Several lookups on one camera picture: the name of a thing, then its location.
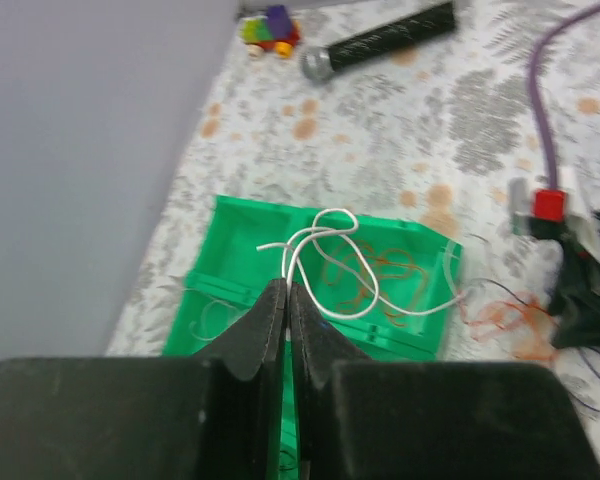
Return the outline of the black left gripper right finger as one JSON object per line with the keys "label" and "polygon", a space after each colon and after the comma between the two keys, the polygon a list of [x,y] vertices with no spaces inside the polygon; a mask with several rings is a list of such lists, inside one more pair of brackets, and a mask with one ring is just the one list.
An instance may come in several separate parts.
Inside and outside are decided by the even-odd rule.
{"label": "black left gripper right finger", "polygon": [[303,479],[599,479],[578,414],[547,368],[374,360],[291,288]]}

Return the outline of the floral patterned table mat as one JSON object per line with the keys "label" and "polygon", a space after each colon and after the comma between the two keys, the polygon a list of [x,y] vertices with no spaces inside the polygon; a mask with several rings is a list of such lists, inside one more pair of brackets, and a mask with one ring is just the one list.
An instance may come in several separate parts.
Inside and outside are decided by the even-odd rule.
{"label": "floral patterned table mat", "polygon": [[365,219],[416,224],[458,244],[445,327],[431,360],[527,361],[552,369],[600,462],[600,347],[556,349],[547,311],[563,258],[516,235],[509,181],[542,175],[545,152],[576,169],[600,210],[600,14],[548,45],[582,1],[457,1],[454,32],[314,84],[293,60],[250,58],[235,40],[109,350],[160,355],[219,197],[306,208],[278,241],[330,322],[379,312],[409,334],[415,300],[390,291],[420,274],[406,247],[364,242]]}

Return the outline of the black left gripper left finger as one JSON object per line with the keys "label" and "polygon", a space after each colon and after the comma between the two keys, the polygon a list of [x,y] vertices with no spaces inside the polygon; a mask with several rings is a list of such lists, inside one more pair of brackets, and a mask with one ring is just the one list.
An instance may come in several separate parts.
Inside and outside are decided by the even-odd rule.
{"label": "black left gripper left finger", "polygon": [[0,362],[0,479],[274,479],[286,286],[195,354]]}

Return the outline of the green compartment tray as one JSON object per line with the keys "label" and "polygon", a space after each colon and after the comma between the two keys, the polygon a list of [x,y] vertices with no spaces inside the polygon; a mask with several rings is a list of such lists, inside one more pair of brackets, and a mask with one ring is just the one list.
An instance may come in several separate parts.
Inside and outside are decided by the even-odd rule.
{"label": "green compartment tray", "polygon": [[[286,328],[279,464],[282,454],[289,453],[294,476],[299,476],[299,456],[287,314],[293,286],[288,286],[285,278],[288,246],[279,242],[278,236],[292,226],[304,227],[309,214],[306,208],[219,197],[202,251],[187,279],[188,292],[165,348],[167,354],[175,356],[197,353],[239,320],[271,281],[282,280],[286,286]],[[399,225],[385,219],[367,218],[362,230],[366,245],[388,246],[387,260],[394,259],[406,247],[412,247],[419,258],[420,274],[412,280],[400,279],[390,289],[396,298],[417,303],[414,326],[409,329],[416,343],[410,344],[406,336],[393,327],[380,326],[380,315],[374,305],[368,306],[366,317],[347,315],[343,321],[327,321],[374,360],[433,359],[445,327],[444,305],[451,298],[448,281],[457,275],[461,247],[416,224]]]}

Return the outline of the black microphone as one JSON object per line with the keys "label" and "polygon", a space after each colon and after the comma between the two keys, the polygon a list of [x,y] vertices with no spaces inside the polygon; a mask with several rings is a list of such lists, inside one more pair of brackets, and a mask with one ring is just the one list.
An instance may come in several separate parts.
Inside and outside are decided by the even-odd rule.
{"label": "black microphone", "polygon": [[447,1],[330,45],[307,48],[300,58],[300,68],[311,82],[322,83],[343,70],[415,47],[455,29],[454,3]]}

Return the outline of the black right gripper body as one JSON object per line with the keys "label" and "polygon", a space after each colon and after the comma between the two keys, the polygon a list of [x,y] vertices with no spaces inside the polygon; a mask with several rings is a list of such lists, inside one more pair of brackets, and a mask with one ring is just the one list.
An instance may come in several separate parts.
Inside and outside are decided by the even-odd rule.
{"label": "black right gripper body", "polygon": [[[594,212],[600,222],[600,210]],[[600,347],[600,262],[572,233],[561,236],[563,258],[547,311],[560,318],[551,344],[556,349]]]}

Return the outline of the colourful toy block figure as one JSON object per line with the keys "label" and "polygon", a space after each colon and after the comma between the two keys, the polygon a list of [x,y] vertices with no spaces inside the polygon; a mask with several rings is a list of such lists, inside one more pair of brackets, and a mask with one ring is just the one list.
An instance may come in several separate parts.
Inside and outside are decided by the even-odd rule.
{"label": "colourful toy block figure", "polygon": [[299,23],[292,18],[289,10],[277,4],[246,18],[242,22],[240,38],[252,59],[258,59],[267,52],[289,59],[301,42],[301,33]]}

